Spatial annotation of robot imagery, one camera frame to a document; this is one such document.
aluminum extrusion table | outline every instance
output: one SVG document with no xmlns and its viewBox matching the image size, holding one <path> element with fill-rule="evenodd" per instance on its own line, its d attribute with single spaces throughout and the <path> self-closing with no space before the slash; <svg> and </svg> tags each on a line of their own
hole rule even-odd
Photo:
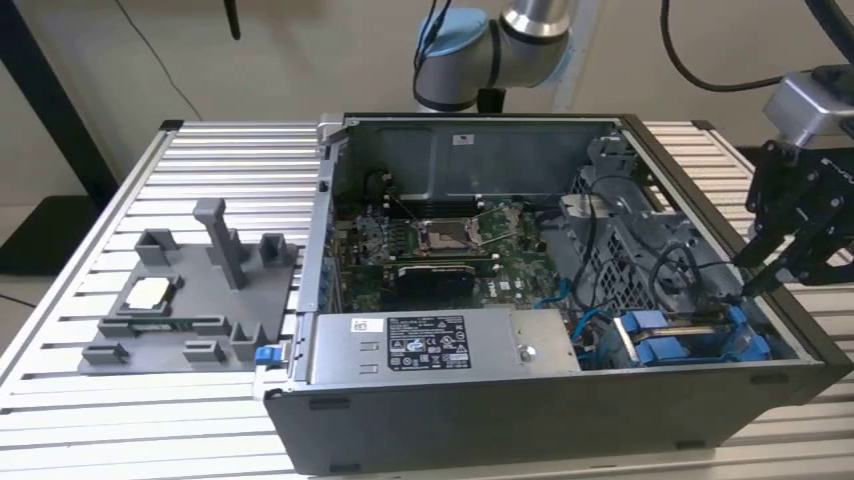
<svg viewBox="0 0 854 480">
<path fill-rule="evenodd" d="M 747 162 L 713 130 L 691 122 L 647 126 L 745 235 Z M 252 399 L 252 373 L 84 377 L 76 368 L 136 263 L 138 233 L 169 228 L 178 243 L 206 241 L 190 215 L 197 198 L 226 199 L 225 220 L 244 241 L 280 232 L 304 243 L 314 149 L 312 123 L 188 122 L 157 134 L 0 357 L 0 478 L 302 478 Z M 297 271 L 288 308 L 298 278 Z M 791 290 L 854 356 L 854 286 Z M 765 413 L 713 451 L 396 475 L 370 478 L 854 478 L 854 377 L 808 405 Z"/>
</svg>

blue cable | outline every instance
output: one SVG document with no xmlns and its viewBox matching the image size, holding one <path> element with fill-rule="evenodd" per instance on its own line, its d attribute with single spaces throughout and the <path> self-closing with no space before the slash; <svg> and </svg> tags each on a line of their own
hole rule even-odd
<svg viewBox="0 0 854 480">
<path fill-rule="evenodd" d="M 599 310 L 597 308 L 593 308 L 592 310 L 588 310 L 584 315 L 581 315 L 580 320 L 577 321 L 577 326 L 575 327 L 575 331 L 572 332 L 572 336 L 569 337 L 569 339 L 572 341 L 577 340 L 577 337 L 581 336 L 581 330 L 584 329 L 584 325 L 587 325 L 587 321 L 592 318 L 592 316 L 596 313 L 604 313 L 601 310 Z"/>
<path fill-rule="evenodd" d="M 561 278 L 560 279 L 560 293 L 557 294 L 557 296 L 556 297 L 543 298 L 539 302 L 536 302 L 533 304 L 533 309 L 537 310 L 537 309 L 543 308 L 544 304 L 559 302 L 563 299 L 565 299 L 565 297 L 568 297 L 568 296 L 569 296 L 569 279 L 568 278 Z"/>
</svg>

cable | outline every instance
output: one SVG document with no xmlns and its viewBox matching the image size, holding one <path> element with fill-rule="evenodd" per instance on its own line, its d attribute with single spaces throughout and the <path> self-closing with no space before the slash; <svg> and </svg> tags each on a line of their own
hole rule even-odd
<svg viewBox="0 0 854 480">
<path fill-rule="evenodd" d="M 781 76 L 776 76 L 763 78 L 761 80 L 753 80 L 752 82 L 736 83 L 732 85 L 720 85 L 704 82 L 696 77 L 696 75 L 691 73 L 688 68 L 684 66 L 681 60 L 679 60 L 679 55 L 676 54 L 676 50 L 672 46 L 672 38 L 669 37 L 669 0 L 661 0 L 659 23 L 661 30 L 661 41 L 664 43 L 664 50 L 667 52 L 667 58 L 669 58 L 669 63 L 672 63 L 672 66 L 676 68 L 676 71 L 679 72 L 681 77 L 688 82 L 691 82 L 693 86 L 716 93 L 744 92 L 747 90 L 755 90 L 756 88 L 764 88 L 776 85 L 783 79 Z"/>
<path fill-rule="evenodd" d="M 0 298 L 3 299 L 3 300 L 7 300 L 9 302 L 18 303 L 18 304 L 23 305 L 25 307 L 35 308 L 34 304 L 21 300 L 19 298 L 9 297 L 7 295 L 3 295 L 1 293 L 0 293 Z"/>
<path fill-rule="evenodd" d="M 688 261 L 688 268 L 691 269 L 691 275 L 693 276 L 693 284 L 691 285 L 692 290 L 693 290 L 693 299 L 692 299 L 692 303 L 693 305 L 696 305 L 697 301 L 699 301 L 699 294 L 703 290 L 703 276 L 700 275 L 699 272 L 699 266 L 696 265 L 696 259 L 693 258 L 693 252 L 691 252 L 691 249 L 680 244 L 680 243 L 673 243 L 672 245 L 669 245 L 664 251 L 660 254 L 660 257 L 657 258 L 657 260 L 655 260 L 655 264 L 652 265 L 652 270 L 649 271 L 649 279 L 648 279 L 648 284 L 647 284 L 647 289 L 649 291 L 649 293 L 652 294 L 652 296 L 655 297 L 655 301 L 664 307 L 664 309 L 669 312 L 672 312 L 672 309 L 669 308 L 669 305 L 667 304 L 667 302 L 664 302 L 660 294 L 657 293 L 657 288 L 656 287 L 656 281 L 657 281 L 657 274 L 660 272 L 661 266 L 664 265 L 664 263 L 668 262 L 667 256 L 675 251 L 675 250 L 681 250 L 681 253 L 684 253 L 684 257 Z"/>
<path fill-rule="evenodd" d="M 589 310 L 589 305 L 581 302 L 580 296 L 577 295 L 577 285 L 581 281 L 581 276 L 584 275 L 584 271 L 587 270 L 587 265 L 589 265 L 589 260 L 592 258 L 592 248 L 596 243 L 596 227 L 599 222 L 596 221 L 596 209 L 592 206 L 592 195 L 589 189 L 587 190 L 587 202 L 589 206 L 589 222 L 587 227 L 587 242 L 584 245 L 584 256 L 581 258 L 581 266 L 575 272 L 575 277 L 572 278 L 572 285 L 575 288 L 572 289 L 572 300 L 575 300 L 575 304 L 583 309 Z"/>
<path fill-rule="evenodd" d="M 172 74 L 169 73 L 169 69 L 165 68 L 165 63 L 162 63 L 162 59 L 160 58 L 160 55 L 157 55 L 157 51 L 154 50 L 154 47 L 150 46 L 150 42 L 148 42 L 148 39 L 145 38 L 145 35 L 142 35 L 142 32 L 140 31 L 138 27 L 136 26 L 136 23 L 133 23 L 133 19 L 130 18 L 130 15 L 128 14 L 128 11 L 125 10 L 124 5 L 121 5 L 121 0 L 113 0 L 113 1 L 116 2 L 116 6 L 118 7 L 118 10 L 121 10 L 121 14 L 124 15 L 124 18 L 126 19 L 128 23 L 130 24 L 130 28 L 133 28 L 133 30 L 136 31 L 136 33 L 138 35 L 138 38 L 142 39 L 142 42 L 145 43 L 145 46 L 148 47 L 148 50 L 150 50 L 150 53 L 154 56 L 154 59 L 157 60 L 157 63 L 160 64 L 160 68 L 162 69 L 162 73 L 165 74 L 165 78 L 169 81 L 169 85 L 172 85 L 172 88 L 174 89 L 174 92 L 184 99 L 184 102 L 186 103 L 186 106 L 190 108 L 192 112 L 196 114 L 196 117 L 198 118 L 198 121 L 202 121 L 204 118 L 201 118 L 201 114 L 198 113 L 198 110 L 196 109 L 196 106 L 192 104 L 192 102 L 186 98 L 186 95 L 184 95 L 184 92 L 181 92 L 181 89 L 177 88 L 177 85 L 174 85 L 174 80 L 172 80 Z"/>
<path fill-rule="evenodd" d="M 414 73 L 412 74 L 412 96 L 417 98 L 417 75 L 421 73 L 421 67 L 424 66 L 424 60 L 426 59 L 426 50 L 436 42 L 436 37 L 438 36 L 438 30 L 441 30 L 441 25 L 444 25 L 444 16 L 448 13 L 448 8 L 450 8 L 450 0 L 444 1 L 444 6 L 436 15 L 436 20 L 432 20 L 432 12 L 434 11 L 436 1 L 433 0 L 432 5 L 429 7 L 429 16 L 424 20 L 424 26 L 421 27 L 421 34 L 424 35 L 422 40 L 418 39 L 418 44 L 414 49 Z"/>
<path fill-rule="evenodd" d="M 539 310 L 540 308 L 543 308 L 543 305 L 545 305 L 547 303 L 556 303 L 556 302 L 560 302 L 560 301 L 565 300 L 565 297 L 568 295 L 569 295 L 569 279 L 568 278 L 561 278 L 560 279 L 560 293 L 557 294 L 556 297 L 543 298 L 539 302 L 536 302 L 533 304 L 533 310 Z"/>
<path fill-rule="evenodd" d="M 429 26 L 429 20 L 432 19 L 432 14 L 436 11 L 436 0 L 432 0 L 429 5 L 429 13 L 426 14 L 426 19 L 424 20 L 424 25 L 421 25 L 421 33 L 417 35 L 417 45 L 414 45 L 414 56 L 412 57 L 412 68 L 417 69 L 418 59 L 421 55 L 421 45 L 424 44 L 424 35 L 426 34 L 426 27 Z"/>
<path fill-rule="evenodd" d="M 805 0 L 805 6 L 824 34 L 848 63 L 854 63 L 854 27 L 833 0 Z"/>
</svg>

